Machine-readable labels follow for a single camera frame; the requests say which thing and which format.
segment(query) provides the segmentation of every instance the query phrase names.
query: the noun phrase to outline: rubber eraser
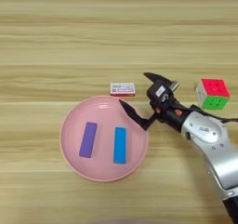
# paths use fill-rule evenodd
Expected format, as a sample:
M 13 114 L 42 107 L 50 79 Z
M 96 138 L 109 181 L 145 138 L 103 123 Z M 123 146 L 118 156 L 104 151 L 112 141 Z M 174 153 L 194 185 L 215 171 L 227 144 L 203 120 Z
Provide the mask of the rubber eraser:
M 79 156 L 91 158 L 97 126 L 98 125 L 96 123 L 86 123 L 86 129 L 81 143 Z
M 115 128 L 113 162 L 115 164 L 126 163 L 126 129 L 124 127 Z
M 111 96 L 135 97 L 136 89 L 134 83 L 111 83 Z

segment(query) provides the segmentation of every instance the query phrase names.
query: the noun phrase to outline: rubik's cube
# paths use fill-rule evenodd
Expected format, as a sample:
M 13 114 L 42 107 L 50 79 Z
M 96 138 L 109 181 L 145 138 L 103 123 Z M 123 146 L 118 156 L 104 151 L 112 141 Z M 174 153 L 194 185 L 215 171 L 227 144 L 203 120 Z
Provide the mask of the rubik's cube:
M 223 109 L 230 99 L 229 90 L 222 79 L 202 79 L 195 92 L 202 109 Z

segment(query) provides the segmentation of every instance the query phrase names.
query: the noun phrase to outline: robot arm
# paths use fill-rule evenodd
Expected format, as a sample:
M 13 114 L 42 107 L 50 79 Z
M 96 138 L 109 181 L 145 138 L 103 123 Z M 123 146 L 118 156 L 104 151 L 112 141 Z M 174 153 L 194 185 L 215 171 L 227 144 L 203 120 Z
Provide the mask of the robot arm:
M 154 114 L 150 119 L 141 118 L 126 102 L 120 100 L 127 115 L 144 130 L 158 120 L 166 123 L 192 142 L 204 156 L 209 174 L 218 185 L 221 199 L 234 224 L 238 224 L 238 151 L 229 140 L 225 123 L 238 119 L 220 118 L 192 105 L 186 108 L 174 98 L 179 83 L 161 75 L 145 73 L 153 81 L 147 91 Z
M 181 128 L 205 158 L 209 172 L 234 224 L 238 223 L 238 151 L 231 145 L 228 132 L 218 119 L 192 112 Z

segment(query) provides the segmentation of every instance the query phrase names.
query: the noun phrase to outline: blue block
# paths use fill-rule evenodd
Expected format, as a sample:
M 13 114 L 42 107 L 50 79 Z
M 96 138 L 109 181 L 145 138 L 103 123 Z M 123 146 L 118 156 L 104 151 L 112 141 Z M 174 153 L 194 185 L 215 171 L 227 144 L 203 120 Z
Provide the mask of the blue block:
M 116 164 L 126 163 L 126 129 L 123 127 L 115 128 L 113 162 Z

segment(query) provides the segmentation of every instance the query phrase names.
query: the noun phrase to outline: wood grain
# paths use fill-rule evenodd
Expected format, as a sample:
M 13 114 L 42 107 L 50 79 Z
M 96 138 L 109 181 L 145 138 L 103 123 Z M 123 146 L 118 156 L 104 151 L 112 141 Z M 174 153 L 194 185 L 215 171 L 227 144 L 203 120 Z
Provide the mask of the wood grain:
M 203 159 L 165 125 L 150 130 L 139 169 L 113 183 L 78 177 L 60 153 L 60 126 L 83 99 L 143 72 L 180 81 L 195 102 L 201 77 L 224 78 L 238 116 L 238 0 L 0 0 L 0 223 L 95 224 L 129 219 L 230 224 Z M 237 125 L 228 125 L 238 144 Z

